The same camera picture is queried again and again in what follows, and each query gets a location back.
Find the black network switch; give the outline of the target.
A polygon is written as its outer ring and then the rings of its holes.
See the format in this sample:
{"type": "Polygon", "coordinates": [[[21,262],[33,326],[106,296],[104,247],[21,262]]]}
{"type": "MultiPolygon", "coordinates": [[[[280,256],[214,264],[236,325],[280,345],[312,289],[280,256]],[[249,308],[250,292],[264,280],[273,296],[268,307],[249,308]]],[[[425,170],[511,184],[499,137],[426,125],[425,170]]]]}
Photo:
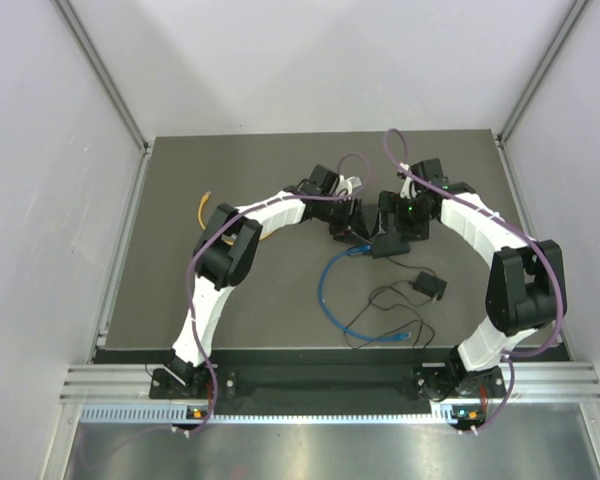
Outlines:
{"type": "Polygon", "coordinates": [[[375,259],[405,255],[410,251],[410,241],[399,232],[378,235],[371,243],[371,255],[375,259]]]}

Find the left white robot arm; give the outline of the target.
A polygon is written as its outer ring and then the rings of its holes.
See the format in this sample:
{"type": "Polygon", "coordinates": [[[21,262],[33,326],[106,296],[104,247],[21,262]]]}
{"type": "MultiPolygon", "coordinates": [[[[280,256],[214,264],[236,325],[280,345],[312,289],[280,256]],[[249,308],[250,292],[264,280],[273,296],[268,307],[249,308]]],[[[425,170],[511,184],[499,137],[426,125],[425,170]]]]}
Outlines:
{"type": "Polygon", "coordinates": [[[346,177],[318,165],[309,177],[266,199],[216,207],[185,274],[188,312],[165,364],[177,390],[192,397],[205,393],[212,382],[210,354],[217,323],[232,291],[249,274],[261,241],[312,219],[344,225],[370,176],[346,177]]]}

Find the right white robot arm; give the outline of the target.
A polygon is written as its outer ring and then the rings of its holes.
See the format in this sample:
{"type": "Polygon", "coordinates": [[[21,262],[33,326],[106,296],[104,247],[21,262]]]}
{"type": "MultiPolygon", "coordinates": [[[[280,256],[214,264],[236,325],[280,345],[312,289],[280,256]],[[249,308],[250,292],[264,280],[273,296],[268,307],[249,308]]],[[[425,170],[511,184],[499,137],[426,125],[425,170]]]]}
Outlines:
{"type": "Polygon", "coordinates": [[[485,319],[455,346],[445,361],[445,377],[454,393],[467,396],[493,374],[518,344],[547,326],[560,334],[567,312],[564,262],[553,240],[537,241],[489,208],[463,182],[451,183],[437,159],[398,166],[400,191],[383,191],[378,199],[379,236],[390,255],[406,243],[425,240],[431,221],[459,235],[487,263],[485,319]]]}

